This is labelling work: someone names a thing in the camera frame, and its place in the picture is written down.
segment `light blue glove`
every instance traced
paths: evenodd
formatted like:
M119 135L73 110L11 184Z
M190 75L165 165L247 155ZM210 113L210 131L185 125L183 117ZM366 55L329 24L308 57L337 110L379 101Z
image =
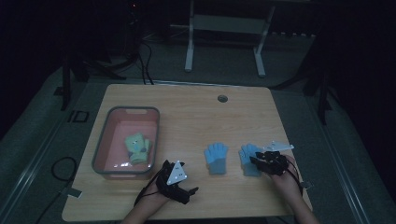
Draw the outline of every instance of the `light blue glove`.
M238 151L239 158L241 159L241 165L244 170L245 176L261 176L262 172L257 169L256 165L251 163L250 157L256 157L256 152L262 152L262 149L252 144L242 146L242 149Z
M228 147L222 143L215 143L209 145L205 149L206 162L209 165L209 173L211 175L224 175L225 159L227 156Z

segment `clear plastic container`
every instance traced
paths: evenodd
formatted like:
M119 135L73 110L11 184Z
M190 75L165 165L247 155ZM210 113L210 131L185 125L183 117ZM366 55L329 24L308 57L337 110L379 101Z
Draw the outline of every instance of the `clear plastic container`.
M107 114L92 169L106 179L149 179L159 121L160 111L155 107L113 107Z

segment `wooden table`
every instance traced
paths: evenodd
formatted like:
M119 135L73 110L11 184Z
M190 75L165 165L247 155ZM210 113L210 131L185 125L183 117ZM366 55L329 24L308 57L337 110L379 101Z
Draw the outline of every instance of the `wooden table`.
M228 97L226 103L219 95ZM93 153L110 108L118 105L155 106L160 110L160 130L155 171L165 160L184 161L188 179L183 189L199 187L187 204L169 202L151 219L268 217L292 212L276 193L271 179L243 175L238 150L251 143L264 146L288 138L266 88L222 86L110 85L99 109L78 167L74 189L77 199L67 199L66 221L121 220L147 180L105 180L91 167ZM204 150L221 142L229 147L227 174L209 175ZM285 152L292 156L291 150ZM311 206L304 193L304 199Z

